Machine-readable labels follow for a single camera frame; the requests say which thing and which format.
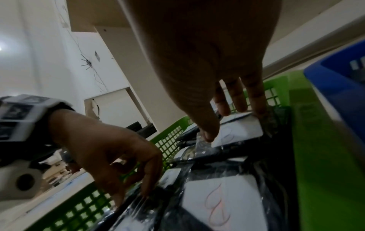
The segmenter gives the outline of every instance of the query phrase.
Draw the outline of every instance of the hand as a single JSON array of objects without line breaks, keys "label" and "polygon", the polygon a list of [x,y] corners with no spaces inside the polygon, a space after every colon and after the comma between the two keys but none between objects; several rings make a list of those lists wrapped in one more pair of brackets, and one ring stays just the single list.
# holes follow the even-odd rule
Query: hand
[{"label": "hand", "polygon": [[[117,206],[124,201],[125,190],[143,180],[141,194],[147,196],[160,178],[162,153],[137,133],[103,124],[70,110],[57,110],[49,119],[54,142],[65,146],[73,159],[109,193]],[[124,164],[113,163],[121,158]],[[137,173],[119,181],[139,163]]]},{"label": "hand", "polygon": [[239,112],[262,115],[262,59],[278,20],[280,0],[121,0],[125,14],[167,93],[203,130],[219,132],[210,100],[230,114],[219,80]]}]

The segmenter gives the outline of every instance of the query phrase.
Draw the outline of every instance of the green plastic edge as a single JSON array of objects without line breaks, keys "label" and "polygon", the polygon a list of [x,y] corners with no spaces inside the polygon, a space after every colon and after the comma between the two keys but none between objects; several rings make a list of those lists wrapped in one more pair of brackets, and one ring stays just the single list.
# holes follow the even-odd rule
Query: green plastic edge
[{"label": "green plastic edge", "polygon": [[365,230],[363,172],[302,71],[288,88],[301,230]]}]

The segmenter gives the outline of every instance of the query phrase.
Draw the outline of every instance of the finger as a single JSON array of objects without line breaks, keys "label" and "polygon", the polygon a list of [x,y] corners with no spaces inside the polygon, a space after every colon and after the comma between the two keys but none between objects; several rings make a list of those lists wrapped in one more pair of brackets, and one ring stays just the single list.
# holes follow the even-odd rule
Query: finger
[{"label": "finger", "polygon": [[232,98],[233,104],[238,112],[245,112],[247,110],[246,98],[243,93],[243,86],[240,78],[230,81],[224,81],[229,95]]},{"label": "finger", "polygon": [[125,164],[114,162],[111,164],[113,168],[115,168],[120,174],[127,174],[133,170],[136,166],[137,160],[136,158],[128,160]]},{"label": "finger", "polygon": [[123,203],[125,189],[119,180],[119,173],[106,160],[94,160],[85,166],[85,170],[92,175],[98,187],[111,195],[116,206]]},{"label": "finger", "polygon": [[244,86],[247,89],[248,97],[251,102],[252,110],[256,115],[261,116],[266,112],[265,89],[262,81],[262,67],[253,73],[241,77]]},{"label": "finger", "polygon": [[155,187],[162,171],[162,159],[154,156],[144,166],[144,177],[141,185],[141,194],[147,196]]},{"label": "finger", "polygon": [[219,132],[219,120],[209,102],[200,107],[186,110],[190,118],[198,125],[207,142],[213,142]]},{"label": "finger", "polygon": [[133,184],[140,182],[144,177],[144,164],[138,166],[137,172],[126,178],[124,181],[124,188],[129,188]]},{"label": "finger", "polygon": [[222,116],[230,115],[231,110],[229,108],[229,105],[224,95],[224,91],[219,82],[216,82],[216,91],[214,93],[213,100],[214,103],[216,103],[218,111]]}]

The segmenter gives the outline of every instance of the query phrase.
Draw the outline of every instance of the person's left hand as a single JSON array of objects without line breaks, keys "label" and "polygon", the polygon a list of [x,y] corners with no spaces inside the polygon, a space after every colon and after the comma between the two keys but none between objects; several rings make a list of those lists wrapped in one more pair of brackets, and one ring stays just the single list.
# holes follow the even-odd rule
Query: person's left hand
[{"label": "person's left hand", "polygon": [[[141,194],[147,196],[160,178],[161,151],[137,133],[101,123],[70,110],[58,110],[49,120],[54,142],[64,145],[73,159],[109,193],[117,206],[124,201],[125,190],[143,180]],[[124,164],[114,162],[121,158]],[[134,169],[137,173],[121,182],[119,176]]]}]

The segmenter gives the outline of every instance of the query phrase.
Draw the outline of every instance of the black round hole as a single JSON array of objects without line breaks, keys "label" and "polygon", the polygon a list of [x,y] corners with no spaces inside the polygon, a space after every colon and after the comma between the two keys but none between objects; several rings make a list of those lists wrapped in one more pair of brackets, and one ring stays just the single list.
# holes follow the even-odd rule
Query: black round hole
[{"label": "black round hole", "polygon": [[21,191],[27,191],[31,189],[35,184],[34,177],[30,174],[24,174],[18,177],[16,180],[16,186]]}]

